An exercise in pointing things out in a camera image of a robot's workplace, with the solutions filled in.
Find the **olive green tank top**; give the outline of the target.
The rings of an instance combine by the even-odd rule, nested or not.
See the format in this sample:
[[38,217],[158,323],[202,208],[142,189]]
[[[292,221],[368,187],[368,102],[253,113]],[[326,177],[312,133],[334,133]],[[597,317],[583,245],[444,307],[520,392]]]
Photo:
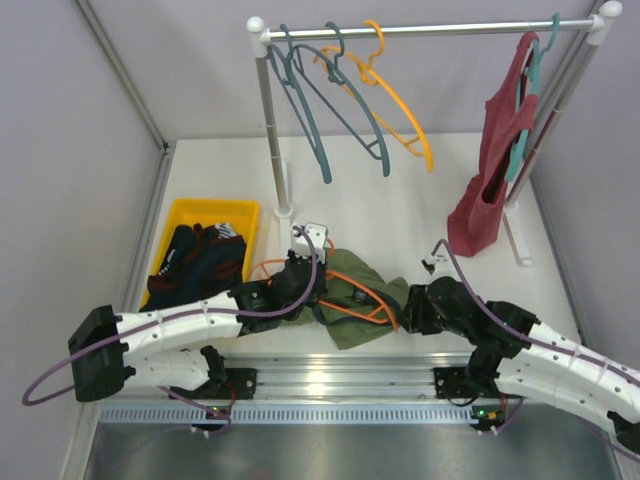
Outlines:
[[337,249],[328,261],[326,293],[294,323],[318,324],[338,349],[348,350],[394,332],[408,295],[404,278],[386,281],[353,252]]

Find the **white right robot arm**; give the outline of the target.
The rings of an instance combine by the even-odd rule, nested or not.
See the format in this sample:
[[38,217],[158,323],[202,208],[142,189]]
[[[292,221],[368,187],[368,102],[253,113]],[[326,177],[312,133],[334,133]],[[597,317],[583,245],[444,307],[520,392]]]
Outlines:
[[413,285],[400,325],[423,336],[452,333],[473,347],[463,367],[438,370],[440,398],[501,395],[545,403],[639,451],[639,373],[558,333],[506,301],[471,295],[451,277]]

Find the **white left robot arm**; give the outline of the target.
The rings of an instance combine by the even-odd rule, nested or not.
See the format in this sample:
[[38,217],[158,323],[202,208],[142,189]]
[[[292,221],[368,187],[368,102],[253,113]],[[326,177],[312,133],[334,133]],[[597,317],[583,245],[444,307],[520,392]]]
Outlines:
[[214,397],[225,388],[213,346],[296,320],[324,288],[326,256],[290,252],[268,280],[243,283],[205,300],[161,310],[93,309],[68,341],[75,397],[83,403],[123,390],[169,387]]

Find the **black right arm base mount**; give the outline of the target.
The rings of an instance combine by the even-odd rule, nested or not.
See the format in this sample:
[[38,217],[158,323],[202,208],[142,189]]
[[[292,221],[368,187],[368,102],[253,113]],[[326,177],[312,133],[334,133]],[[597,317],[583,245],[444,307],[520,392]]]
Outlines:
[[466,407],[479,398],[477,390],[466,377],[464,367],[436,367],[433,375],[438,399],[445,399],[456,407]]

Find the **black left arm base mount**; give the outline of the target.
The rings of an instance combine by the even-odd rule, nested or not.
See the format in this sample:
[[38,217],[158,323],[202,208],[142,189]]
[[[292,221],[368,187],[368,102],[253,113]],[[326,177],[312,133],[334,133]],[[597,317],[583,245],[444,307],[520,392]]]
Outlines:
[[227,381],[220,387],[218,397],[224,400],[252,400],[257,388],[254,368],[227,368]]

